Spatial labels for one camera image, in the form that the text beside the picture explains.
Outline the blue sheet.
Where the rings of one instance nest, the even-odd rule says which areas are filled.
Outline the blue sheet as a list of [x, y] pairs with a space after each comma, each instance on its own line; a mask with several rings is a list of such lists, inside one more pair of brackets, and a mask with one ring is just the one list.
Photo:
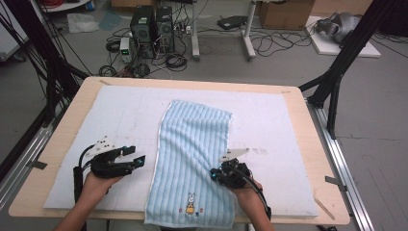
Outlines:
[[99, 28], [103, 31], [111, 31], [122, 21], [122, 17], [115, 12], [107, 11], [99, 22]]

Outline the brown cardboard box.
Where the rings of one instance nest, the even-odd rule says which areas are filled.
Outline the brown cardboard box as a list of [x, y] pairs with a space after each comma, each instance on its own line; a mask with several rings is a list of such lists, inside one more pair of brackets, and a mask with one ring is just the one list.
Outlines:
[[259, 18], [264, 29], [303, 30], [316, 0], [263, 2]]

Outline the thin wooden stick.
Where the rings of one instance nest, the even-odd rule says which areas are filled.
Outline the thin wooden stick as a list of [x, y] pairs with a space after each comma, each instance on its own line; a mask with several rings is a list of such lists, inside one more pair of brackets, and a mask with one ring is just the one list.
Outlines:
[[319, 199], [317, 199], [316, 197], [314, 197], [314, 199], [315, 199], [315, 202], [317, 203], [317, 205], [322, 209], [322, 211], [323, 211], [329, 218], [331, 218], [332, 220], [335, 220], [335, 219], [336, 219], [335, 216], [324, 206], [324, 204], [323, 204]]

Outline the person's left hand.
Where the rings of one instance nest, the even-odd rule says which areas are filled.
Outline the person's left hand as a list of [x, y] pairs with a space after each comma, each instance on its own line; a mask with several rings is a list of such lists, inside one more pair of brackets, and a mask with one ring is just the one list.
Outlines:
[[100, 201], [109, 188], [115, 183], [119, 182], [122, 176], [115, 178], [99, 178], [90, 172], [85, 181], [85, 186], [83, 187], [82, 197], [86, 200]]

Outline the black metal frame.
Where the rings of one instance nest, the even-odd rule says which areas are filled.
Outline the black metal frame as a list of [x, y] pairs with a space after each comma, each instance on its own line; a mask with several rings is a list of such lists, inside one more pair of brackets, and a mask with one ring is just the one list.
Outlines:
[[89, 75], [70, 64], [58, 51], [30, 0], [0, 0], [0, 6], [9, 9], [41, 57], [41, 61], [37, 62], [31, 56], [30, 48], [22, 41], [11, 21], [0, 13], [0, 23], [28, 56], [38, 77], [46, 82], [46, 106], [42, 113], [44, 122], [49, 124], [56, 117], [57, 105], [64, 99], [72, 100], [79, 90], [76, 78], [85, 80]]
[[326, 129], [333, 140], [336, 139], [335, 125], [341, 81], [397, 1], [373, 0], [330, 67], [316, 79], [299, 87], [301, 91], [316, 87], [314, 93], [307, 98], [307, 102], [315, 108], [322, 109], [326, 99], [330, 98]]

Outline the grey headset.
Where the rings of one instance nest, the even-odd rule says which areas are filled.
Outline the grey headset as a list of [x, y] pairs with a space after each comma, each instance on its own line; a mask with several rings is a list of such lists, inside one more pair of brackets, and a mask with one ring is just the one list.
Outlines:
[[317, 32], [324, 32], [337, 43], [341, 43], [360, 22], [360, 17], [348, 13], [333, 13], [328, 18], [320, 19], [316, 24]]

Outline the white desk frame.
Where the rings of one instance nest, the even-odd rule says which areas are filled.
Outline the white desk frame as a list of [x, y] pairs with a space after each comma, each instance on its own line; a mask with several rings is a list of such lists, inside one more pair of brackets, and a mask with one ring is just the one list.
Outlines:
[[[198, 34], [197, 34], [197, 24], [196, 20], [198, 18], [199, 12], [197, 11], [198, 6], [197, 6], [198, 0], [192, 0], [192, 21], [191, 21], [191, 53], [192, 53], [192, 58], [196, 61], [200, 61], [200, 48], [199, 48], [199, 40], [198, 40]], [[251, 27], [252, 27], [252, 22], [256, 10], [256, 0], [249, 0], [249, 8], [248, 8], [248, 15], [247, 15], [247, 21], [246, 21], [246, 27], [245, 30], [242, 31], [242, 40], [243, 43], [246, 47], [247, 51], [247, 59], [251, 61], [256, 57], [256, 53], [252, 44], [252, 41], [250, 39], [250, 32], [251, 32]]]

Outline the white power supply box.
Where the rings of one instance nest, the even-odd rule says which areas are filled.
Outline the white power supply box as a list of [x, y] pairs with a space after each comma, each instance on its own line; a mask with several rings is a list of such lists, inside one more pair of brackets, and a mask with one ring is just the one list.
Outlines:
[[129, 38], [122, 38], [120, 40], [119, 45], [119, 52], [121, 55], [121, 60], [128, 64], [132, 61], [132, 54], [131, 54], [131, 47], [130, 47], [130, 39]]

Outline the black flat device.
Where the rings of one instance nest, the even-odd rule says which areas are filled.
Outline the black flat device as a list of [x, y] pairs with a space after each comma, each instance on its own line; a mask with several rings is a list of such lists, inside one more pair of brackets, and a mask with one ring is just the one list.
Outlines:
[[246, 23], [247, 17], [242, 15], [233, 15], [220, 19], [217, 25], [223, 30], [239, 28]]

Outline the white foam mat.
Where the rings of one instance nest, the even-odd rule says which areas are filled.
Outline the white foam mat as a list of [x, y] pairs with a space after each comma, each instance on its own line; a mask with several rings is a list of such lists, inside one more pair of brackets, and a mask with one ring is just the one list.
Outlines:
[[115, 146], [136, 147], [145, 164], [121, 180], [99, 204], [108, 211], [145, 211], [158, 154], [159, 130], [170, 103], [189, 101], [232, 114], [228, 149], [248, 148], [240, 156], [263, 192], [274, 216], [318, 215], [307, 172], [284, 97], [279, 94], [170, 90], [105, 86], [97, 94], [64, 157], [44, 206], [68, 209], [74, 204], [73, 168], [87, 160], [85, 149], [107, 136]]

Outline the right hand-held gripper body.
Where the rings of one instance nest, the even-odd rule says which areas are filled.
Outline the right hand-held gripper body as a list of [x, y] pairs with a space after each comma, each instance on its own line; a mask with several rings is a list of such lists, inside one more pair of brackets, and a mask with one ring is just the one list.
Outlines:
[[238, 158], [248, 152], [248, 148], [228, 149], [227, 152], [218, 159], [221, 162], [221, 167], [219, 168], [220, 174], [218, 176], [220, 185], [239, 189], [246, 184], [245, 178], [250, 177], [251, 172], [246, 163], [241, 163]]

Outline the clear plastic bag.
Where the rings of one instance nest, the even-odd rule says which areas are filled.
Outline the clear plastic bag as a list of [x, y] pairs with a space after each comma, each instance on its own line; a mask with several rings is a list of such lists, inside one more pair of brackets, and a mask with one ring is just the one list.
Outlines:
[[70, 33], [90, 33], [99, 30], [98, 23], [92, 15], [69, 13], [67, 15], [68, 30]]

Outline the light blue striped towel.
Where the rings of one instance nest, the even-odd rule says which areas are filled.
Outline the light blue striped towel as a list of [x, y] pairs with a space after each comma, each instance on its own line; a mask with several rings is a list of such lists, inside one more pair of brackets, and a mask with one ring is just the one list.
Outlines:
[[169, 228], [229, 229], [234, 195], [211, 179], [228, 147], [232, 114], [174, 100], [162, 119], [145, 222]]

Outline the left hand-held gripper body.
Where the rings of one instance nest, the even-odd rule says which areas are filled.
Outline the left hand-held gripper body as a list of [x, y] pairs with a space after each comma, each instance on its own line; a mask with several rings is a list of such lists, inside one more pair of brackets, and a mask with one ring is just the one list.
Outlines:
[[116, 147], [115, 144], [105, 136], [86, 151], [86, 156], [90, 157], [90, 170], [95, 176], [108, 179], [132, 173], [135, 169], [133, 162], [115, 162], [116, 158], [122, 156], [122, 147]]

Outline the wooden table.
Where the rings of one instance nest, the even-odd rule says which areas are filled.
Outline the wooden table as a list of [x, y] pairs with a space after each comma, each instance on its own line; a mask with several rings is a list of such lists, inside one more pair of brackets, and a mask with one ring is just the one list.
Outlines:
[[56, 126], [48, 143], [39, 155], [47, 164], [45, 169], [32, 168], [21, 188], [12, 200], [7, 214], [15, 218], [61, 218], [66, 209], [45, 209], [43, 203], [57, 177], [68, 148], [73, 144], [80, 126], [100, 89], [105, 86], [163, 88], [165, 90], [215, 90], [222, 92], [277, 93], [287, 103], [289, 118], [306, 168], [313, 196], [335, 216], [329, 218], [318, 206], [315, 218], [274, 216], [278, 224], [327, 224], [347, 225], [350, 217], [344, 199], [336, 185], [325, 182], [324, 177], [334, 175], [324, 151], [320, 135], [309, 113], [305, 99], [299, 88], [289, 86], [268, 86], [217, 82], [196, 82], [155, 79], [129, 79], [114, 77], [89, 77], [84, 81], [73, 101], [68, 106], [62, 120]]

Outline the white floor board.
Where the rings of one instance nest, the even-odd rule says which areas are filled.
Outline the white floor board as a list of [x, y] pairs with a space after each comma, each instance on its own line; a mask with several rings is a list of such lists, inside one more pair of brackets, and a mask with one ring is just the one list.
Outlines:
[[[315, 30], [319, 16], [310, 16], [305, 24], [305, 31], [310, 36], [312, 43], [320, 55], [337, 56], [340, 51], [340, 45], [325, 33], [320, 33]], [[358, 55], [359, 58], [380, 58], [380, 52], [368, 42]]]

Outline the aluminium rail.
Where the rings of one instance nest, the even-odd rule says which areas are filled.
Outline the aluminium rail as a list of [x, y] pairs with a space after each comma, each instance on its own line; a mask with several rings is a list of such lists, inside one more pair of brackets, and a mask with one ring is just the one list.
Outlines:
[[307, 107], [320, 134], [329, 164], [335, 174], [334, 178], [341, 180], [344, 185], [347, 185], [347, 192], [341, 192], [341, 194], [344, 197], [349, 217], [353, 220], [359, 231], [375, 231], [345, 160], [340, 143], [337, 139], [331, 137], [326, 128], [328, 118], [324, 109], [319, 109], [312, 105], [307, 105]]
[[52, 128], [40, 128], [24, 146], [20, 156], [0, 183], [0, 210], [11, 200], [12, 195], [24, 182], [29, 171], [36, 165], [37, 158], [48, 143]]

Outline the black computer tower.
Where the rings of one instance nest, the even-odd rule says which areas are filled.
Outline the black computer tower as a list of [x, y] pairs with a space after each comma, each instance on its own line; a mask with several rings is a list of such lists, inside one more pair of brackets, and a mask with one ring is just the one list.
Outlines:
[[146, 59], [154, 57], [153, 42], [157, 38], [157, 29], [152, 6], [138, 5], [135, 8], [130, 28], [137, 53]]
[[160, 48], [163, 52], [174, 52], [174, 33], [172, 21], [172, 8], [161, 6], [156, 11], [156, 23], [158, 28], [158, 36]]

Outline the person's right hand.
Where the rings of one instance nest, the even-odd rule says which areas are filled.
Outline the person's right hand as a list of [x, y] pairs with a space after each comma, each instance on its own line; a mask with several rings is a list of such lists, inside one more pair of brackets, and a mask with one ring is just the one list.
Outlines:
[[243, 210], [251, 210], [263, 206], [260, 197], [248, 183], [240, 189], [231, 189], [231, 192], [236, 196]]

